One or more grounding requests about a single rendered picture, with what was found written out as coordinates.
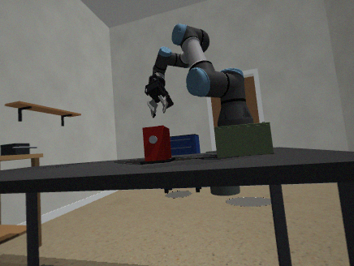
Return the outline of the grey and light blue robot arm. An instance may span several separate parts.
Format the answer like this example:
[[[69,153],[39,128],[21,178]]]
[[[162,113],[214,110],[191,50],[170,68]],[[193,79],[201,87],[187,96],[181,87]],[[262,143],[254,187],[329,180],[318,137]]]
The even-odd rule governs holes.
[[[171,38],[175,45],[181,46],[183,52],[175,54],[169,48],[161,47],[153,66],[153,74],[165,79],[167,66],[190,67],[186,78],[188,91],[193,96],[221,99],[218,126],[253,123],[246,105],[242,70],[227,68],[219,72],[214,69],[204,55],[209,47],[207,32],[186,24],[176,24]]]

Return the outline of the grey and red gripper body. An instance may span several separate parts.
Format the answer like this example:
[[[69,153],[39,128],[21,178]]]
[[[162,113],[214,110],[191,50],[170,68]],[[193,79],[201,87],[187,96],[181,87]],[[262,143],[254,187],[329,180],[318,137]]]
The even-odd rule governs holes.
[[[152,80],[152,78],[153,78],[153,80]],[[160,82],[161,82],[161,84],[160,84]],[[149,77],[149,84],[145,85],[145,89],[147,89],[147,92],[145,90],[145,94],[147,96],[150,95],[152,97],[152,99],[154,99],[156,101],[156,103],[158,103],[158,102],[160,102],[158,96],[160,96],[160,95],[164,96],[165,93],[167,92],[165,90],[165,84],[166,84],[166,82],[161,76],[157,76],[156,74],[153,74]]]

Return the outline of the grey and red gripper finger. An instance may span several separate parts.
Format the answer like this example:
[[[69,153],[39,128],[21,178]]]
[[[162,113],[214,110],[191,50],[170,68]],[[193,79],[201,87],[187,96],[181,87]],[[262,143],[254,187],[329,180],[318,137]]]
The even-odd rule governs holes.
[[[169,93],[166,92],[164,96],[160,95],[158,96],[160,102],[162,103],[162,106],[163,106],[163,113],[166,112],[166,108],[168,106],[168,103],[169,103],[169,100],[170,100],[170,96],[169,96]]]
[[[151,101],[147,101],[147,104],[151,110],[151,115],[154,118],[156,116],[156,108],[158,107],[158,104],[154,99],[152,99]]]

